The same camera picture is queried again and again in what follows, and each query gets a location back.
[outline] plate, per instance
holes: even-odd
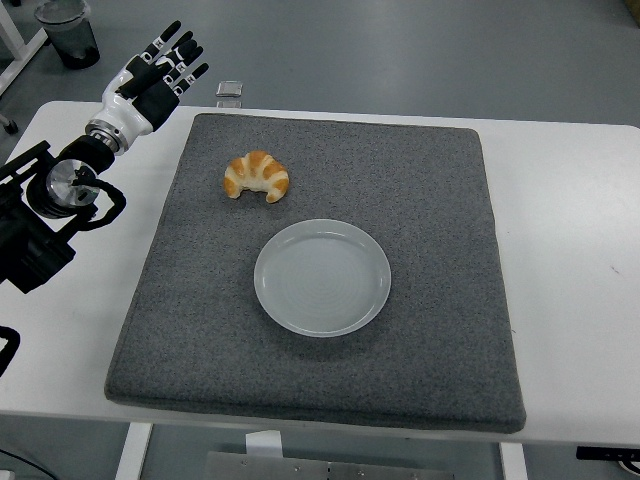
[[[309,337],[337,337],[380,312],[391,289],[391,268],[367,233],[315,219],[271,238],[258,255],[253,281],[260,304],[280,325]]]

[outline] table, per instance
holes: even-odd
[[[57,154],[97,103],[44,105],[13,156]],[[179,107],[102,177],[128,200],[118,220],[80,233],[76,258],[23,295],[0,286],[0,324],[22,344],[0,379],[0,412],[508,442],[640,444],[640,131],[628,126],[242,110],[243,114],[467,127],[483,145],[528,418],[512,435],[407,431],[156,411],[105,399],[104,379],[194,115]]]

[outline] gray felt mat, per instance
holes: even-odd
[[[254,149],[289,170],[278,203],[226,197]],[[253,268],[283,228],[332,218],[387,254],[391,293],[364,328],[292,333]],[[202,413],[514,432],[525,422],[482,148],[468,129],[200,115],[127,315],[106,395]]]

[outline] black cable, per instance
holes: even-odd
[[[33,462],[30,462],[29,460],[27,460],[26,458],[22,458],[20,455],[16,455],[15,453],[11,453],[11,452],[7,452],[6,450],[3,450],[0,448],[0,453],[4,453],[5,455],[9,456],[9,457],[13,457],[17,460],[20,460],[21,462],[26,463],[27,465],[31,465],[33,468],[37,468],[38,470],[40,470],[42,473],[44,473],[45,475],[53,478],[53,480],[60,480],[58,477],[56,477],[53,473],[45,470],[42,467],[39,467],[38,465],[36,465]]]
[[[100,188],[107,193],[107,195],[111,199],[111,202],[113,202],[113,206],[107,211],[107,213],[105,213],[104,217],[99,220],[94,220],[92,222],[88,222],[82,226],[79,226],[78,231],[88,232],[90,230],[95,230],[96,228],[101,228],[105,225],[109,225],[116,219],[118,215],[122,213],[124,207],[127,206],[127,199],[125,198],[124,194],[116,187],[103,180],[99,180],[97,178],[78,177],[73,181],[73,185],[87,185],[90,187]]]
[[[0,326],[0,338],[7,341],[7,344],[0,350],[0,377],[5,372],[14,355],[20,346],[20,334],[10,327]]]

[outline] floor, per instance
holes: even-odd
[[[215,105],[218,83],[240,80],[243,108],[640,127],[640,28],[622,0],[88,1],[100,61],[72,71],[43,47],[0,99],[0,112],[21,131],[46,102],[99,102],[128,59],[176,18],[194,31],[211,67],[184,105]],[[38,1],[3,3],[30,39]],[[3,58],[8,52],[0,51]],[[0,131],[0,164],[19,137]],[[121,424],[0,417],[0,448],[65,479],[114,478],[125,435]],[[155,435],[157,448],[173,445],[171,438],[209,448],[200,431]],[[224,443],[216,438],[208,441]],[[301,453],[329,448],[308,442]],[[385,448],[396,447],[381,443],[374,451]],[[575,460],[573,446],[527,446],[525,453],[530,478],[632,478],[615,464]],[[143,473],[170,478],[158,472],[181,471],[173,457],[152,455],[157,463]],[[0,458],[0,468],[11,465]],[[19,472],[19,479],[45,478]]]

